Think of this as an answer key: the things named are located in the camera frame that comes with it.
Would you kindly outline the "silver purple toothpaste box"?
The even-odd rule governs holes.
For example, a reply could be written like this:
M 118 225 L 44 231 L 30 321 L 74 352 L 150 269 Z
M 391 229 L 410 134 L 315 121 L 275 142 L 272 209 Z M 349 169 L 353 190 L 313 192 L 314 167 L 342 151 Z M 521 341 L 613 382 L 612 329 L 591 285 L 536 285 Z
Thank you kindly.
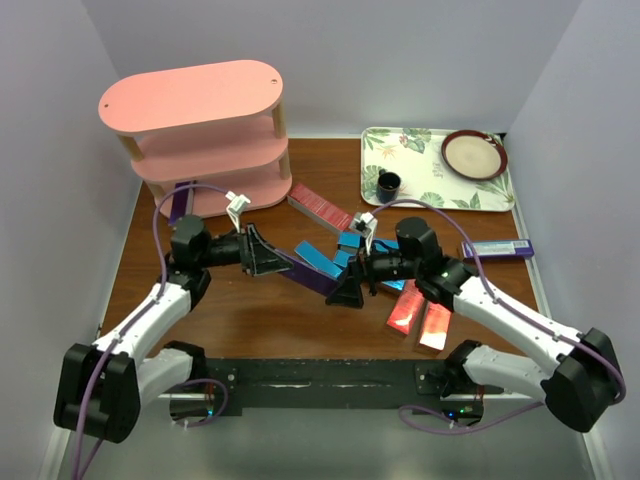
M 329 296 L 337 288 L 338 281 L 335 278 L 301 260 L 288 255 L 285 258 L 293 265 L 292 269 L 281 272 L 281 275 L 285 278 L 324 297 Z

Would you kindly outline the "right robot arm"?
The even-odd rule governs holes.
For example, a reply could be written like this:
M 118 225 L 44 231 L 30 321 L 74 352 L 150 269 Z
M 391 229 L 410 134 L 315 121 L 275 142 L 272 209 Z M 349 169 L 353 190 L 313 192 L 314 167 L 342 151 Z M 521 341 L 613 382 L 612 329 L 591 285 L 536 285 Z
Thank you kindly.
M 362 283 L 375 294 L 380 283 L 404 280 L 428 302 L 485 326 L 519 349 L 513 355 L 477 341 L 463 342 L 445 360 L 452 390 L 495 386 L 519 393 L 581 433 L 624 399 L 626 386 L 608 335 L 558 323 L 502 292 L 481 266 L 444 254 L 424 219 L 398 222 L 394 248 L 376 246 L 377 220 L 370 213 L 357 214 L 349 227 L 361 240 L 327 304 L 362 308 Z

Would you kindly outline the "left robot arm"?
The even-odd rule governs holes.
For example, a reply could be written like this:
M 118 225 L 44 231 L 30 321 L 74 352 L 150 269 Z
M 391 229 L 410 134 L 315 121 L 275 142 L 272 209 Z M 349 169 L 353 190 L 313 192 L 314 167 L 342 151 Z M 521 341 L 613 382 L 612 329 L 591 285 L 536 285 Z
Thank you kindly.
M 141 409 L 179 386 L 200 390 L 210 378 L 203 348 L 167 343 L 151 349 L 201 301 L 210 268 L 238 265 L 253 277 L 292 269 L 292 261 L 249 223 L 213 236 L 202 218 L 181 218 L 147 298 L 116 328 L 91 345 L 76 343 L 64 355 L 53 413 L 56 426 L 112 443 L 125 440 Z

